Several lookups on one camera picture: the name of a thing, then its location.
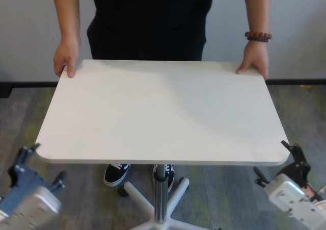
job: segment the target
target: forearm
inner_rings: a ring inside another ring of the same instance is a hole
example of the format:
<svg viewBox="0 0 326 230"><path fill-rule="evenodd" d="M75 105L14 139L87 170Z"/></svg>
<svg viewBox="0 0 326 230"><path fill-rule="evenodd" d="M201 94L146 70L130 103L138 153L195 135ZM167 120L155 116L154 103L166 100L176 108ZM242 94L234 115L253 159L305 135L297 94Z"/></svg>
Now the forearm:
<svg viewBox="0 0 326 230"><path fill-rule="evenodd" d="M267 33L269 30L270 0L245 1L250 31Z"/></svg>
<svg viewBox="0 0 326 230"><path fill-rule="evenodd" d="M79 0L54 0L62 37L79 37Z"/></svg>

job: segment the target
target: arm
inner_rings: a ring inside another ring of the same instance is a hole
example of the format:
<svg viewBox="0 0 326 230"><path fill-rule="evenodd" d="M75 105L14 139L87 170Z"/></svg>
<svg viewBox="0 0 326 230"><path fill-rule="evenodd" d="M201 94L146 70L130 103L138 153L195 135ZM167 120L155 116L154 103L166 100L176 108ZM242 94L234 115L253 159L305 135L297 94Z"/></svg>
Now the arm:
<svg viewBox="0 0 326 230"><path fill-rule="evenodd" d="M68 65L68 75L73 77L79 55L79 0L54 0L61 30L61 43L54 57L55 72L61 75Z"/></svg>
<svg viewBox="0 0 326 230"><path fill-rule="evenodd" d="M270 0L245 0L250 31L268 33ZM243 62L237 73L245 72L251 65L268 78L268 52L264 42L250 41L245 49Z"/></svg>
<svg viewBox="0 0 326 230"><path fill-rule="evenodd" d="M245 0L250 31L268 33L270 0Z"/></svg>

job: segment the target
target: person's left hand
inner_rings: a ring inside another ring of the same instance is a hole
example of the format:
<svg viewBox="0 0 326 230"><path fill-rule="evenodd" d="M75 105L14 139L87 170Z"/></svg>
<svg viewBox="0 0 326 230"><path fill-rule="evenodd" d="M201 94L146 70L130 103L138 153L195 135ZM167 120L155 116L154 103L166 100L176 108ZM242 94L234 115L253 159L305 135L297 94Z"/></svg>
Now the person's left hand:
<svg viewBox="0 0 326 230"><path fill-rule="evenodd" d="M249 41L244 48L243 61L236 73L244 73L251 66L256 67L265 80L268 78L267 43Z"/></svg>

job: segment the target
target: person's right hand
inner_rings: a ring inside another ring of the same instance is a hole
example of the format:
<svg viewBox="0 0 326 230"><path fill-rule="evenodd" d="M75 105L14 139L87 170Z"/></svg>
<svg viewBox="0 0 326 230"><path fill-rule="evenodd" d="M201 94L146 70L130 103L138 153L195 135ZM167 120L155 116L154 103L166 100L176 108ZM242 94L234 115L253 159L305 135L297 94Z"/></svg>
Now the person's right hand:
<svg viewBox="0 0 326 230"><path fill-rule="evenodd" d="M55 53L53 61L55 63L55 73L61 76L64 67L68 67L68 76L75 76L76 64L79 56L80 37L63 36Z"/></svg>

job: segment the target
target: black sneaker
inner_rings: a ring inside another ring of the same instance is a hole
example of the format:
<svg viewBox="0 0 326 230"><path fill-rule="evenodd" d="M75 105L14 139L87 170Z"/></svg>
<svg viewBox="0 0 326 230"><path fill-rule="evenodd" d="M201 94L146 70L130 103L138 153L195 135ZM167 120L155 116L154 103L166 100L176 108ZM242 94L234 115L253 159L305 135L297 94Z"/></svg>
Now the black sneaker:
<svg viewBox="0 0 326 230"><path fill-rule="evenodd" d="M104 183L115 187L126 177L130 164L109 164L104 174Z"/></svg>
<svg viewBox="0 0 326 230"><path fill-rule="evenodd" d="M157 165L154 165L153 168L153 181L154 179L154 173L157 170ZM173 166L172 165L165 165L165 171L168 173L169 178L168 178L168 192L171 191L172 186L173 186L173 182L174 182L174 171L173 171Z"/></svg>

